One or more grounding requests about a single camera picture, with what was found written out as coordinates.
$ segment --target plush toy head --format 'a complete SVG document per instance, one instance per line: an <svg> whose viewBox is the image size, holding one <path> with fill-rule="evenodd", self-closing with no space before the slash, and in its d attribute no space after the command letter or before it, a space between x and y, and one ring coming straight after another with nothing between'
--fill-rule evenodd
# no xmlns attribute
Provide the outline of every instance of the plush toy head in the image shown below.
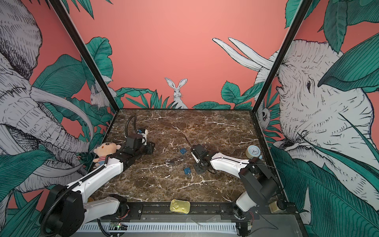
<svg viewBox="0 0 379 237"><path fill-rule="evenodd" d="M96 163L95 166L99 167L100 165L104 164L105 157L107 155L115 153L120 148L121 145L116 145L116 143L113 142L106 142L100 144L98 147L94 149L94 153L96 153L96 155L99 156L98 158L93 159L93 162Z"/></svg>

